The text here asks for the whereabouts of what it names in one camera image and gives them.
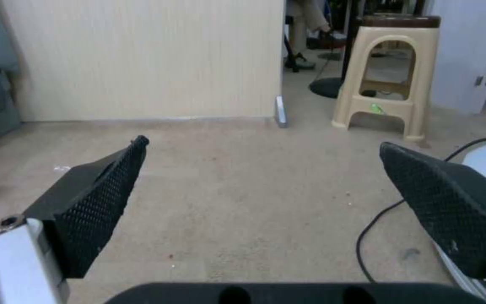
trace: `wall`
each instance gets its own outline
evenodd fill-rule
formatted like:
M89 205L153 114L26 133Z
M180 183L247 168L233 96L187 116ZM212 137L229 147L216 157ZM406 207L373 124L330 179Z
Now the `wall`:
M486 77L486 1L431 0L426 13L442 17L432 103L461 112L481 111L486 86L474 86Z
M284 0L0 0L25 121L272 116Z

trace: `beige carpet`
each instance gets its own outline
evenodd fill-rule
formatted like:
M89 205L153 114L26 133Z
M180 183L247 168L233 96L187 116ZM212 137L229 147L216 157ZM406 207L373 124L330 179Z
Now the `beige carpet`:
M71 280L71 303L148 281L363 281L355 239L399 199L380 143L444 157L486 136L486 111L434 110L425 148L368 117L343 131L330 126L334 101L306 89L314 73L285 74L288 129L270 119L24 125L0 139L0 217L48 189L62 175L55 167L143 134L152 143L129 205L86 279ZM363 254L378 281L451 284L407 206L378 223Z

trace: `black gripper pad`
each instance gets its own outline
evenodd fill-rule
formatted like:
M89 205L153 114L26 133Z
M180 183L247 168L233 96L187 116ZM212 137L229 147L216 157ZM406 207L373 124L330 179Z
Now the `black gripper pad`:
M139 136L119 152L71 168L25 210L43 222L63 277L83 278L110 240L148 144Z
M427 233L474 279L486 278L486 177L474 169L383 143L387 175Z

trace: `beige plastic stool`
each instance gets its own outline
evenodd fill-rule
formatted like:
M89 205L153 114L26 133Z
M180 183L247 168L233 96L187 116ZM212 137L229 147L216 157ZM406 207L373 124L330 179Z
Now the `beige plastic stool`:
M429 91L434 72L440 17L407 15L375 15L363 17L355 39L346 79L339 93L332 125L348 129L351 116L369 112L396 116L405 123L407 141L425 139ZM372 49L385 41L403 41L415 54L403 83L363 80L367 58ZM386 100L362 96L363 90L386 90L403 95L405 100Z

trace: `chair leg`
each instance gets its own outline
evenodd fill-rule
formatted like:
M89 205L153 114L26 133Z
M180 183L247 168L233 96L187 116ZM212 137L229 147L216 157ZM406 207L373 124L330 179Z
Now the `chair leg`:
M286 50L288 51L288 64L290 67L292 67L292 71L294 73L298 73L299 67L297 67L297 64L295 63L295 56L294 53L292 52L292 47L290 46L290 43L286 35L284 35L284 45L286 47Z

